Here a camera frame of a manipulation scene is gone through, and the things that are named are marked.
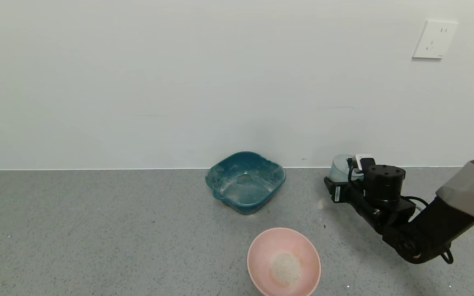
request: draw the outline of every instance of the rice grains in bowl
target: rice grains in bowl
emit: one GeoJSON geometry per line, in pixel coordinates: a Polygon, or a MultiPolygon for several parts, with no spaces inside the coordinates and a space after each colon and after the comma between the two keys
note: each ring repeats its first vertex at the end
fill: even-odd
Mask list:
{"type": "Polygon", "coordinates": [[[305,236],[288,228],[272,228],[250,245],[248,271],[265,296],[308,296],[318,286],[321,262],[305,236]]]}

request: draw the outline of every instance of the wall outlet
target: wall outlet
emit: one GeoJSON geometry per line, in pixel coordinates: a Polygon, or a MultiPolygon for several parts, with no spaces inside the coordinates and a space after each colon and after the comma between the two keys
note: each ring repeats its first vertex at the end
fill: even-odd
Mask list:
{"type": "Polygon", "coordinates": [[[458,23],[427,21],[412,57],[443,58],[457,27],[458,23]]]}

